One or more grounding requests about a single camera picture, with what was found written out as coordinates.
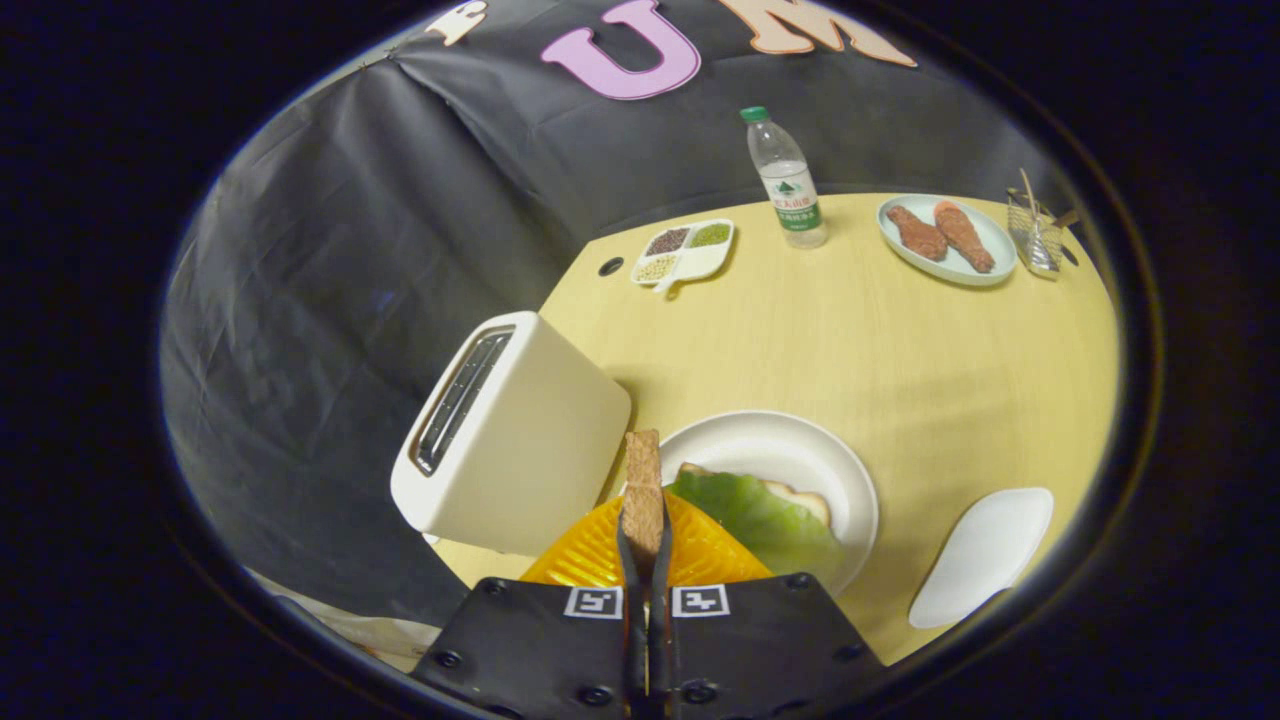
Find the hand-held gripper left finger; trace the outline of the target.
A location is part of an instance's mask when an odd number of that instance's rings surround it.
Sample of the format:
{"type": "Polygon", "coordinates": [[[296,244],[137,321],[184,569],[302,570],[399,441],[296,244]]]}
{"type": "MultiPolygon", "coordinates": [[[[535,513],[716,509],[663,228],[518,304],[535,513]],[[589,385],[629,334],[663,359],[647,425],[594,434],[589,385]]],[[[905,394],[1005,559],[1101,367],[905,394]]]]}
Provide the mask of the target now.
{"type": "Polygon", "coordinates": [[[611,579],[483,578],[411,678],[476,717],[627,719],[643,694],[645,618],[621,511],[621,498],[590,511],[540,560],[611,560],[611,579]]]}

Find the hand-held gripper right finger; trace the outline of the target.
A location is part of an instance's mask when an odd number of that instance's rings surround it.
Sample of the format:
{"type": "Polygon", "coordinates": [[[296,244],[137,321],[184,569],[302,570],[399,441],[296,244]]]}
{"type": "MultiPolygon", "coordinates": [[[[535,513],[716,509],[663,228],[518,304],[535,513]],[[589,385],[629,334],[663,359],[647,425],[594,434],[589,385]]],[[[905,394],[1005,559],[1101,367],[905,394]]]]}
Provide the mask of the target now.
{"type": "Polygon", "coordinates": [[[772,575],[666,495],[650,688],[666,719],[817,719],[867,702],[886,667],[808,571],[772,575]]]}

